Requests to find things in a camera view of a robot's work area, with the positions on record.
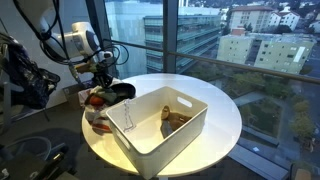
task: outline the white storage basket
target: white storage basket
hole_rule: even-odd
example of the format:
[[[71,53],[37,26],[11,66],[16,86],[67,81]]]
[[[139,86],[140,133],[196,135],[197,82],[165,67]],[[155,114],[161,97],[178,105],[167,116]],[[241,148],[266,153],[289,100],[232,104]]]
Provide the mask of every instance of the white storage basket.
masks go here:
[[[167,138],[163,139],[161,111],[165,105],[172,112],[193,117]],[[162,87],[121,102],[107,110],[115,141],[145,179],[157,175],[172,159],[188,146],[202,131],[207,104],[170,87]],[[129,132],[124,129],[136,125]]]

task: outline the dark floor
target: dark floor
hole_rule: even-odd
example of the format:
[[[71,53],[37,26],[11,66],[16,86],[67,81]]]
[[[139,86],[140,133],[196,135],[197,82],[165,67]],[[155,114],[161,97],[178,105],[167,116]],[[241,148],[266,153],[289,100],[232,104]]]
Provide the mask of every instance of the dark floor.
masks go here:
[[[100,160],[94,152],[90,151],[81,135],[81,110],[74,110],[68,103],[64,103],[50,108],[46,112],[50,118],[49,122],[42,112],[24,118],[14,123],[7,133],[0,136],[0,144],[10,144],[14,140],[23,137],[44,136],[50,139],[53,145],[64,142],[69,146],[65,162],[75,167],[77,170],[75,176],[81,180],[143,179],[140,176],[127,174],[108,165],[103,160]],[[40,146],[41,145],[37,144],[35,148],[39,149]],[[263,178],[229,157],[226,157],[215,167],[208,168],[196,174],[170,179],[260,180]]]

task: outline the wall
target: wall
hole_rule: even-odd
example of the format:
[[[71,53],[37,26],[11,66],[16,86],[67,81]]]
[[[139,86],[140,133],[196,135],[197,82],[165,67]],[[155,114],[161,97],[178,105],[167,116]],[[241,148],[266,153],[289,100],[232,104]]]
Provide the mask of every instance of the wall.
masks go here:
[[[35,4],[32,4],[30,5],[30,8],[36,8],[35,6]],[[73,22],[89,21],[88,11],[84,0],[60,1],[60,6],[60,16],[63,22],[64,32],[71,31],[71,24]],[[69,68],[51,61],[43,54],[39,47],[39,40],[20,16],[12,0],[0,1],[0,17],[9,31],[9,34],[27,48],[30,58],[34,60],[39,67],[47,69],[61,77],[57,90],[50,96],[47,108],[65,102],[66,98],[62,88],[76,84],[69,72]],[[53,9],[49,11],[47,17],[48,19],[53,19]],[[81,75],[80,78],[82,81],[85,81],[89,80],[91,76],[91,74],[85,74]]]

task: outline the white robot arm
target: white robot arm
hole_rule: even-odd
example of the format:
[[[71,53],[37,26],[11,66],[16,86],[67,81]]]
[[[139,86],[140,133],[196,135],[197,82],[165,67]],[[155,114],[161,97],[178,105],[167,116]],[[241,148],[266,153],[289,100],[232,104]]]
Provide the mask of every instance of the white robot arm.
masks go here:
[[[105,66],[98,65],[102,59],[110,58],[110,51],[103,51],[99,47],[99,41],[89,22],[77,22],[72,24],[72,32],[64,33],[59,22],[59,0],[13,0],[17,10],[41,41],[42,50],[53,61],[69,65],[73,77],[79,82],[77,71],[80,73],[94,73],[95,78],[103,80],[102,86],[110,80],[110,75],[105,75]],[[51,7],[55,8],[56,16],[52,25],[46,21],[45,13]],[[59,22],[60,34],[52,32],[53,26]],[[71,62],[74,57],[87,58],[85,62]]]

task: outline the brown object in bin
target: brown object in bin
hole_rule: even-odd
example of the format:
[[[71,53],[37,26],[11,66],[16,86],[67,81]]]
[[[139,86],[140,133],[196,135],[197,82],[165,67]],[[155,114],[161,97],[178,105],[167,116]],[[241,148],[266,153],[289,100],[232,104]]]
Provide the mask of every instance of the brown object in bin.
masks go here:
[[[180,128],[186,122],[188,122],[192,117],[182,115],[180,113],[170,112],[169,106],[164,106],[161,113],[161,120],[169,121],[169,124],[173,131]]]

